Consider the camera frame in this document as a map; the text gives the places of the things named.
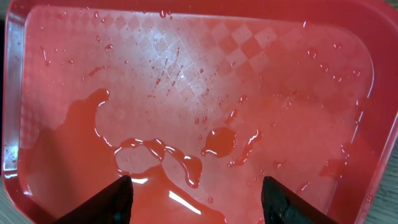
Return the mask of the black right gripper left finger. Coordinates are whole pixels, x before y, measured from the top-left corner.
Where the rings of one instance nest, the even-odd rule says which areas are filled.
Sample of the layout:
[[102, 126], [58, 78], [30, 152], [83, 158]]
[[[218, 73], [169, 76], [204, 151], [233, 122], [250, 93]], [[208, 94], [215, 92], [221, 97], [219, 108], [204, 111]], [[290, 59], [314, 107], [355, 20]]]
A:
[[124, 175], [53, 224], [129, 224], [133, 196], [131, 178]]

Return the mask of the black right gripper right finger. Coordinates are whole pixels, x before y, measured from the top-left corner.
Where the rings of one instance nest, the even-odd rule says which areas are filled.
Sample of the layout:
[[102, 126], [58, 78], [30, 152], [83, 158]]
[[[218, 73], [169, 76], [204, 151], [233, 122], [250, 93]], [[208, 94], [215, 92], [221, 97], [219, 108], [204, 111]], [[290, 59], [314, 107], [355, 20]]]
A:
[[266, 224], [336, 224], [271, 176], [263, 180], [261, 202]]

